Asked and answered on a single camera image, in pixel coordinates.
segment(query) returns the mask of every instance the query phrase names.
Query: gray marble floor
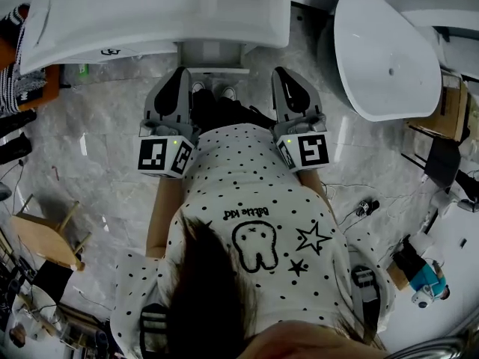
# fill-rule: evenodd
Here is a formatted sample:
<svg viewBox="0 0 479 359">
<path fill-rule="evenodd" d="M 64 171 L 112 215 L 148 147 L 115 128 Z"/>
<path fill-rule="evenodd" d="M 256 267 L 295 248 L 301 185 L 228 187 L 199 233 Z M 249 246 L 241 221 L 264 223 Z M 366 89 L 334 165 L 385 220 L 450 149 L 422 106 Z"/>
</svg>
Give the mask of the gray marble floor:
<svg viewBox="0 0 479 359">
<path fill-rule="evenodd" d="M 328 89 L 315 55 L 323 22 L 321 15 L 293 8 L 287 48 L 256 48 L 248 53 L 245 65 L 251 72 L 241 81 L 208 76 L 207 82 L 235 84 L 244 105 L 255 105 L 273 117 L 273 68 L 289 67 L 308 79 L 320 92 L 332 136 L 332 163 L 320 169 L 320 176 L 327 184 L 337 219 L 341 222 L 365 197 L 379 200 L 379 210 L 347 233 L 368 229 L 382 256 L 402 235 L 419 230 L 427 215 L 436 187 L 430 181 L 422 182 L 420 169 L 400 155 L 401 150 L 422 150 L 426 155 L 427 140 L 406 131 L 402 121 L 364 120 Z M 64 81 L 73 87 L 40 108 L 38 119 L 24 129 L 34 150 L 16 190 L 15 211 L 30 193 L 35 201 L 28 211 L 54 220 L 61 220 L 74 200 L 81 203 L 67 234 L 72 241 L 87 232 L 92 232 L 93 238 L 83 255 L 86 268 L 73 274 L 62 301 L 100 318 L 107 318 L 109 311 L 86 301 L 79 291 L 112 308 L 117 252 L 122 248 L 144 251 L 158 180 L 135 172 L 132 141 L 138 134 L 148 91 L 175 64 L 176 55 L 122 59 L 90 65 L 90 74 L 84 78 L 77 76 L 75 66 L 68 66 Z M 14 164 L 0 166 L 0 176 Z M 14 188 L 20 171 L 20 167 L 14 168 L 4 183 Z M 16 254 L 31 262 L 11 229 L 12 211 L 13 198 L 0 204 L 0 227 Z M 357 220 L 350 216 L 342 230 Z M 41 259 L 35 261 L 39 267 Z"/>
</svg>

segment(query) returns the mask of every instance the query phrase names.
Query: person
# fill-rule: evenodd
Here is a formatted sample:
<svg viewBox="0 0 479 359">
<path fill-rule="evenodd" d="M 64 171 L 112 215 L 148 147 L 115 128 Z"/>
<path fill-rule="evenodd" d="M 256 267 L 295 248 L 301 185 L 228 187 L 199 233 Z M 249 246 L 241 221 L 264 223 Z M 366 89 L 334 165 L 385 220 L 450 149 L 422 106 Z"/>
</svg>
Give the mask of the person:
<svg viewBox="0 0 479 359">
<path fill-rule="evenodd" d="M 12 305 L 15 326 L 8 333 L 15 346 L 22 348 L 26 337 L 41 341 L 47 334 L 56 335 L 65 329 L 57 305 L 72 273 L 71 269 L 45 261 L 35 275 L 30 292 L 15 297 Z"/>
<path fill-rule="evenodd" d="M 419 291 L 426 285 L 431 285 L 435 299 L 449 298 L 451 291 L 446 284 L 446 278 L 441 266 L 434 260 L 434 271 L 427 262 L 419 256 L 409 242 L 409 236 L 403 240 L 403 249 L 392 257 L 397 267 L 403 271 L 414 291 Z"/>
<path fill-rule="evenodd" d="M 123 354 L 387 356 L 353 327 L 348 244 L 317 172 L 292 174 L 267 130 L 275 121 L 233 88 L 218 102 L 202 84 L 193 92 L 192 119 L 207 130 L 197 160 L 183 179 L 159 181 L 146 257 L 125 251 L 116 266 Z"/>
</svg>

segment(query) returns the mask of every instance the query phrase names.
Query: wooden chair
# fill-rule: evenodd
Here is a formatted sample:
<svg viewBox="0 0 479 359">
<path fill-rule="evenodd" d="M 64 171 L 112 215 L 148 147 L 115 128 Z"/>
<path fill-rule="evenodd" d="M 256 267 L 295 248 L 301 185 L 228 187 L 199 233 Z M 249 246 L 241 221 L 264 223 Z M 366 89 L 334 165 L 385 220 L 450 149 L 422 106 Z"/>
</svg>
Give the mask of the wooden chair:
<svg viewBox="0 0 479 359">
<path fill-rule="evenodd" d="M 72 270 L 82 271 L 85 268 L 85 264 L 81 262 L 75 254 L 78 253 L 90 239 L 91 233 L 74 249 L 68 244 L 64 235 L 64 229 L 79 205 L 79 202 L 75 202 L 65 219 L 58 224 L 44 218 L 25 214 L 23 210 L 32 198 L 33 194 L 28 197 L 21 210 L 16 215 L 12 215 L 11 218 L 13 228 L 22 243 L 39 257 Z"/>
</svg>

